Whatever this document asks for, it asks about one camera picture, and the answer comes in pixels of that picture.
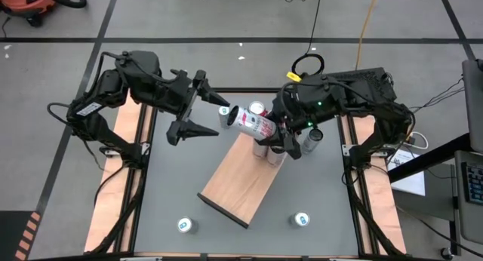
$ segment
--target white paper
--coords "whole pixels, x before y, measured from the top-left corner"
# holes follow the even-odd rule
[[[394,157],[391,159],[390,163],[387,165],[389,172],[391,171],[391,169],[399,166],[400,164],[404,164],[410,161],[411,159],[413,159],[413,156],[416,158],[419,155],[414,153],[411,154],[410,152],[406,152],[403,150],[398,150]],[[419,173],[406,177],[403,180],[394,182],[391,184],[391,187],[393,189],[403,192],[425,196],[426,189],[424,187],[424,172],[421,171]]]

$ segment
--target soda can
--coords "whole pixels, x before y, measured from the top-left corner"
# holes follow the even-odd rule
[[[268,150],[269,150],[268,146],[261,146],[260,144],[257,143],[256,140],[254,140],[253,152],[255,156],[257,156],[258,158],[265,158]]]
[[[266,160],[274,167],[278,167],[284,160],[285,150],[281,147],[272,146],[266,153]]]
[[[198,231],[198,223],[187,216],[178,220],[178,232],[183,234],[195,234]]]
[[[307,212],[300,211],[291,215],[288,221],[293,227],[306,227],[310,223],[310,216]]]
[[[262,117],[265,117],[266,114],[268,114],[268,111],[266,111],[265,106],[259,101],[251,102],[250,105],[248,106],[248,111],[250,111],[250,113],[255,115],[261,115]]]
[[[302,147],[300,148],[300,150],[302,151],[302,153],[306,155],[309,154],[317,147],[317,145],[321,142],[323,137],[324,137],[324,134],[322,133],[321,130],[312,129],[307,135],[307,137],[305,138],[305,140],[303,141]]]
[[[229,115],[229,107],[221,106],[218,109],[218,117],[220,118],[220,125],[223,129],[229,128],[228,115]]]
[[[253,137],[255,140],[263,140],[271,137],[277,131],[277,124],[260,115],[250,113],[247,109],[239,106],[233,107],[229,112],[228,126],[237,127],[241,132]]]

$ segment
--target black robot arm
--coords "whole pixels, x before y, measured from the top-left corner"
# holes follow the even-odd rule
[[[305,75],[300,82],[285,84],[277,93],[273,109],[267,115],[278,124],[277,132],[259,144],[283,146],[297,159],[301,153],[296,135],[302,129],[317,127],[337,115],[372,115],[376,121],[374,132],[360,146],[349,150],[347,160],[352,167],[364,167],[384,144],[402,141],[413,122],[411,111],[395,103],[395,98],[387,78],[340,80],[330,75]]]
[[[104,56],[115,58],[115,69],[99,75]],[[102,53],[91,89],[69,105],[66,121],[73,135],[84,141],[100,141],[117,151],[127,166],[142,167],[145,164],[142,146],[123,140],[109,129],[106,119],[99,114],[105,107],[124,105],[130,94],[136,103],[145,103],[176,116],[166,133],[171,145],[188,137],[217,136],[215,130],[189,120],[192,104],[197,96],[220,106],[229,106],[229,103],[211,89],[206,72],[197,71],[193,80],[185,71],[171,72],[175,74],[174,79],[162,78],[158,57],[153,52]]]

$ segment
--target concrete floor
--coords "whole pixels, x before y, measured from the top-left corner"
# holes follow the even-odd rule
[[[81,10],[58,7],[38,29],[14,18],[5,27],[11,39],[0,40],[0,210],[35,210],[49,173],[58,171],[31,259],[77,255],[84,249],[101,172],[75,137],[57,148],[63,126],[45,106],[68,103],[86,88],[92,77],[89,60],[100,51],[149,50],[158,54],[165,72],[203,69],[214,87],[280,87],[308,46],[297,39],[310,36],[317,6],[317,0],[88,1]],[[480,1],[449,0],[467,38],[483,38]],[[109,2],[114,10],[105,17]],[[315,37],[358,38],[370,2],[321,0]],[[0,23],[4,20],[0,14]],[[456,82],[467,58],[458,40],[405,42],[458,38],[441,0],[378,0],[365,36],[381,39],[362,46],[359,68],[382,66],[391,72],[398,101],[409,106],[425,103]],[[294,40],[281,43],[277,38]],[[326,72],[351,70],[354,41],[320,40],[324,43],[313,44],[312,52],[325,58]],[[483,56],[483,45],[470,46],[477,57]],[[311,62],[301,66],[307,72],[317,70]],[[108,59],[104,67],[110,66]],[[113,124],[116,111],[104,115]],[[426,135],[430,149],[467,132],[464,95],[418,112],[416,131]],[[53,164],[56,153],[60,167]],[[448,233],[446,222],[421,218]],[[399,219],[408,253],[438,259],[438,249],[448,243],[404,214]],[[481,245],[466,244],[483,252]],[[476,257],[463,252],[459,259]]]

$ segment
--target red vacuum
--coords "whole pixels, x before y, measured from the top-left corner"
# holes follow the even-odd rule
[[[31,26],[42,25],[42,15],[52,11],[55,4],[69,8],[83,8],[86,0],[72,2],[70,0],[0,0],[0,10],[14,17],[25,18]]]

